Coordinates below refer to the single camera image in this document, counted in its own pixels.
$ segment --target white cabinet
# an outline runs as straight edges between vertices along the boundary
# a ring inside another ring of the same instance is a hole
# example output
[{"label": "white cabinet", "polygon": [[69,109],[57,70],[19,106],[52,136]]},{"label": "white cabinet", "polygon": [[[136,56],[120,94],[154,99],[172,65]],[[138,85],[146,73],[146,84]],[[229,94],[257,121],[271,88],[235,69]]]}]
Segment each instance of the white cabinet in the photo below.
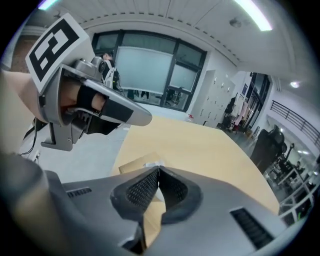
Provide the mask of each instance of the white cabinet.
[{"label": "white cabinet", "polygon": [[225,73],[208,70],[191,111],[194,123],[215,128],[223,119],[234,88]]}]

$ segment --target ceiling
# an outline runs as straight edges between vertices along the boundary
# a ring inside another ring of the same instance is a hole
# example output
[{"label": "ceiling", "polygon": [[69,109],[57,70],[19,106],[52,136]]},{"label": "ceiling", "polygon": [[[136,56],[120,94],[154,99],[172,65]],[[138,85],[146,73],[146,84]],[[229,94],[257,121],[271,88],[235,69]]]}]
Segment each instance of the ceiling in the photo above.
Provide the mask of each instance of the ceiling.
[{"label": "ceiling", "polygon": [[[260,31],[234,0],[60,0],[46,12],[35,11],[28,24],[49,26],[70,13],[84,29],[95,32],[97,28],[102,32],[135,24],[137,30],[149,31],[162,26],[164,34],[179,37],[181,34],[170,32],[176,28],[185,32],[183,39],[189,43],[197,38],[203,43],[198,47],[220,51],[239,71],[279,77],[286,81],[284,86],[289,81],[303,81],[308,90],[303,96],[315,95],[319,72],[302,33],[274,1],[253,1],[273,30]],[[233,19],[240,27],[230,25]]]},{"label": "ceiling", "polygon": [[[285,137],[285,139],[291,144],[294,143],[294,149],[296,151],[307,151],[310,152],[310,150],[307,148],[307,146],[294,134],[292,133],[290,130],[288,130],[286,127],[284,127],[280,122],[278,122],[277,120],[275,120],[274,118],[268,116],[267,117],[267,122],[269,123],[269,125],[271,127],[273,127],[274,125],[277,125],[279,128],[283,129],[283,135]],[[310,152],[310,154],[305,155],[302,154],[301,155],[306,161],[308,161],[309,163],[312,163],[316,157]]]},{"label": "ceiling", "polygon": [[300,80],[299,87],[293,88],[290,85],[290,82],[292,82],[292,80],[280,79],[281,90],[288,91],[300,98],[303,98],[320,111],[320,83]]}]

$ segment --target floor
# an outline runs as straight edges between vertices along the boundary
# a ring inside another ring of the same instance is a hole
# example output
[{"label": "floor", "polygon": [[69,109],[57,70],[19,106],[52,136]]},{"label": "floor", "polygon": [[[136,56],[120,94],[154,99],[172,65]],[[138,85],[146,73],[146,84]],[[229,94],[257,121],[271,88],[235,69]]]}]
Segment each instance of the floor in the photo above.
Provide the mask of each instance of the floor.
[{"label": "floor", "polygon": [[[40,167],[56,172],[62,183],[109,177],[129,129],[129,125],[122,125],[107,136],[98,133],[84,134],[71,151],[62,151],[40,145],[50,136],[47,125],[37,133],[34,149],[26,157],[33,160],[39,153]],[[20,153],[31,148],[33,139],[32,133],[23,143]]]}]

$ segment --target light wood tabletop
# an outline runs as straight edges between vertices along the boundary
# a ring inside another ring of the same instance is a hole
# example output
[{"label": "light wood tabletop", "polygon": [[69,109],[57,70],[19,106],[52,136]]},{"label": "light wood tabletop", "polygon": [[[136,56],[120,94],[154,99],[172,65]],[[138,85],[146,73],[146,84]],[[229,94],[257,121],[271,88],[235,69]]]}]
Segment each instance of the light wood tabletop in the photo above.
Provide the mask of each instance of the light wood tabletop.
[{"label": "light wood tabletop", "polygon": [[154,116],[147,126],[131,126],[113,166],[119,167],[156,152],[169,167],[218,179],[237,187],[275,215],[279,203],[267,181],[223,131]]}]

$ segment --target window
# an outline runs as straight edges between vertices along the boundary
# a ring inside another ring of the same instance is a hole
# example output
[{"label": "window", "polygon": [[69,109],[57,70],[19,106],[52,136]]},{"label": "window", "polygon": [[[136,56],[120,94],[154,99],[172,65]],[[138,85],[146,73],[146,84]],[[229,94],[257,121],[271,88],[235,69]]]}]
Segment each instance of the window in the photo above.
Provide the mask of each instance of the window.
[{"label": "window", "polygon": [[117,43],[118,34],[106,34],[99,36],[96,43],[96,50],[114,48]]},{"label": "window", "polygon": [[160,51],[121,46],[116,66],[123,89],[163,94],[172,55]]},{"label": "window", "polygon": [[181,43],[179,44],[179,48],[176,53],[176,58],[178,61],[199,66],[201,55],[201,52],[194,50]]},{"label": "window", "polygon": [[170,86],[191,92],[196,81],[197,72],[180,65],[174,65]]},{"label": "window", "polygon": [[95,34],[96,55],[113,52],[120,93],[129,99],[186,112],[206,52],[170,36],[146,31]]},{"label": "window", "polygon": [[184,92],[167,89],[164,105],[171,109],[183,110],[186,107],[188,97],[189,95]]},{"label": "window", "polygon": [[176,42],[146,34],[125,33],[121,46],[139,47],[168,54],[174,53]]}]

